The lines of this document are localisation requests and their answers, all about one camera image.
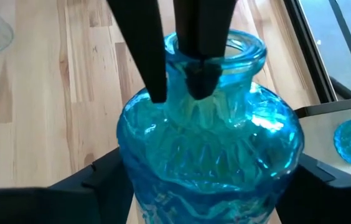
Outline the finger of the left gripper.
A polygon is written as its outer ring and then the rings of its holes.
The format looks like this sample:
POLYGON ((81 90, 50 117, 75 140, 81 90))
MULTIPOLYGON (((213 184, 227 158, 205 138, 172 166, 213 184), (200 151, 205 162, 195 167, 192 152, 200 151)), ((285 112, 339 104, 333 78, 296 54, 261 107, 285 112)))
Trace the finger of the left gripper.
POLYGON ((178 49, 191 61, 184 68, 189 93, 210 96, 222 74, 228 30, 237 0, 173 0, 178 49))
POLYGON ((164 35, 157 0, 106 0, 151 101, 167 97, 164 35))

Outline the blue diamond-pattern vase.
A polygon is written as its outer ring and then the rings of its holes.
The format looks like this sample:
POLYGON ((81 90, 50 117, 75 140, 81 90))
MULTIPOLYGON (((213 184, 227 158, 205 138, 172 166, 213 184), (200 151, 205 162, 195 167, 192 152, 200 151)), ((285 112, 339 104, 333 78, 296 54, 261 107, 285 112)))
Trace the blue diamond-pattern vase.
POLYGON ((304 149, 294 110, 253 81, 266 46, 232 29, 204 63, 164 39, 167 100, 124 106, 119 151, 146 224, 266 224, 304 149))

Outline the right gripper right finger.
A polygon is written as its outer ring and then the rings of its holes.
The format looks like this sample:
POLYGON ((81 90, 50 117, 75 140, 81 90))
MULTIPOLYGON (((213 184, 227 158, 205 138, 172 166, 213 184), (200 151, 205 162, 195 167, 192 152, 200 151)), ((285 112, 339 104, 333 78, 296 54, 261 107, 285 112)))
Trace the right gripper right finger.
POLYGON ((351 174, 302 154, 276 211, 282 224, 351 224, 351 174))

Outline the black aluminium table frame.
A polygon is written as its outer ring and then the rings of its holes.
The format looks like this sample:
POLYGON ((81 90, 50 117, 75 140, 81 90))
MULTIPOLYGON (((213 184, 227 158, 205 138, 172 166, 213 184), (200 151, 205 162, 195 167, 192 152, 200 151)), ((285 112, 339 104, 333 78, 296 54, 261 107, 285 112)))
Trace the black aluminium table frame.
POLYGON ((321 103, 351 99, 351 0, 283 0, 321 103))

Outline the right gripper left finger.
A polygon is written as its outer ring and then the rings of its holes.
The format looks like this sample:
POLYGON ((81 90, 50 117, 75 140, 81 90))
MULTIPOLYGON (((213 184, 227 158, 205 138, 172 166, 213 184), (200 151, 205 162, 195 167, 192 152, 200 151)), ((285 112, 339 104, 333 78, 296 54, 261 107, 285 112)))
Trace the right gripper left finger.
POLYGON ((126 224, 133 193, 114 149, 50 187, 0 189, 0 224, 126 224))

